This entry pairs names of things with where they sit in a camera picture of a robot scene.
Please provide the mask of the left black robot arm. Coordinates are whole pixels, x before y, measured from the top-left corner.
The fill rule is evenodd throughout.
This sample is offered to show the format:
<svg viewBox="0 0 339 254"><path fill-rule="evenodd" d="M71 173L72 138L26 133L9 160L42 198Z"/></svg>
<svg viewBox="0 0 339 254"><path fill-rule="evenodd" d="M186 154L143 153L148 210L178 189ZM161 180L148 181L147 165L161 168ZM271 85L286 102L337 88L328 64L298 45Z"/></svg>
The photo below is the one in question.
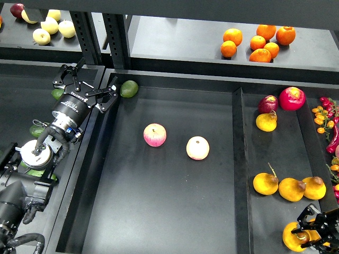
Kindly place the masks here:
<svg viewBox="0 0 339 254"><path fill-rule="evenodd" d="M19 147L11 143L1 156L1 253L15 253L25 243L35 242L34 253L42 253L45 237L27 233L17 237L20 224L29 224L37 212L45 210L56 180L53 171L83 135L81 125L92 109L108 111L118 99L117 77L99 88L78 79L85 63L62 65L53 86L62 91L49 124L33 120L42 133Z"/></svg>

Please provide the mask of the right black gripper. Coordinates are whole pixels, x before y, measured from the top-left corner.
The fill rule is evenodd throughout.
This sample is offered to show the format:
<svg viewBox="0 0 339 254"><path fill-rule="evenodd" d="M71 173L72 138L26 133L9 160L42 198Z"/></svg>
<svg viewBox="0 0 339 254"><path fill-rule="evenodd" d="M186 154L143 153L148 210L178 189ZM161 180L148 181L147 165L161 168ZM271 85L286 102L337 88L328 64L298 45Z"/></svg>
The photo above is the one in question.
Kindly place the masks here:
<svg viewBox="0 0 339 254"><path fill-rule="evenodd" d="M314 221L308 221L310 216L315 216ZM301 248L314 248L319 253L338 253L338 208L321 212L315 204L310 203L297 217L298 227L291 230L292 234L306 230L316 231L321 239L303 243Z"/></svg>

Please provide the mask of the yellow pear behind arm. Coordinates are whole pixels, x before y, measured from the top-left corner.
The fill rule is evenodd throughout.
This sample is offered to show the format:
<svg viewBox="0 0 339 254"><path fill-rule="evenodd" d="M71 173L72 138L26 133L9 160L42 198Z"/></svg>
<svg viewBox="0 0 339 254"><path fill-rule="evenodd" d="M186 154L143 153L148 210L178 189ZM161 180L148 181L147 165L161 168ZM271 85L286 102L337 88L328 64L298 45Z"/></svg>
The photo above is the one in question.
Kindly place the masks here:
<svg viewBox="0 0 339 254"><path fill-rule="evenodd" d="M304 196L308 199L319 200L326 194L326 186L322 178L318 176L307 177L302 180L305 183Z"/></svg>

